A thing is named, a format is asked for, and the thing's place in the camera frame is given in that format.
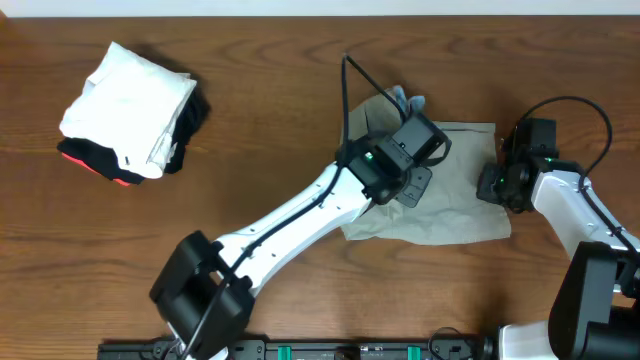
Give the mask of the khaki grey shorts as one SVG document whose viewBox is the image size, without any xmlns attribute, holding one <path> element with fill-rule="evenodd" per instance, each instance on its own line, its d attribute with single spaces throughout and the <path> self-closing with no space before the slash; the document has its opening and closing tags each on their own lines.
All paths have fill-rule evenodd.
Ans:
<svg viewBox="0 0 640 360">
<path fill-rule="evenodd" d="M 341 228 L 346 239 L 378 237 L 419 245 L 452 245 L 511 236 L 506 211 L 476 197 L 482 167 L 496 161 L 496 125 L 440 122 L 438 126 L 451 139 L 451 150 L 432 169 L 432 179 L 416 207 L 405 207 L 396 200 L 376 205 Z"/>
</svg>

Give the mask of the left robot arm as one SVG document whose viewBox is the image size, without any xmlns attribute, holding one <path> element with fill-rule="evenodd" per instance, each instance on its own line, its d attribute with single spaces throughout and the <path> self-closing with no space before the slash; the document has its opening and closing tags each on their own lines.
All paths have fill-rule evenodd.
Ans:
<svg viewBox="0 0 640 360">
<path fill-rule="evenodd" d="M 301 193 L 255 223 L 209 240 L 201 231 L 175 248 L 150 298 L 178 342 L 181 359 L 214 359 L 244 333 L 258 293 L 288 262 L 374 205 L 416 206 L 450 148 L 433 134 L 365 135 Z"/>
</svg>

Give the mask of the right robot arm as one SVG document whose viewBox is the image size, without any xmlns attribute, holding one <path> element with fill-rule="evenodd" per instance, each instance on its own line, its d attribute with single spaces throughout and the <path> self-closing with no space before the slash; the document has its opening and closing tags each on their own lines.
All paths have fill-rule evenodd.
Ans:
<svg viewBox="0 0 640 360">
<path fill-rule="evenodd" d="M 495 358 L 638 358 L 639 307 L 612 300 L 639 298 L 639 240 L 598 199 L 583 169 L 551 158 L 488 163 L 476 195 L 512 212 L 541 214 L 570 258 L 548 318 L 502 327 Z"/>
</svg>

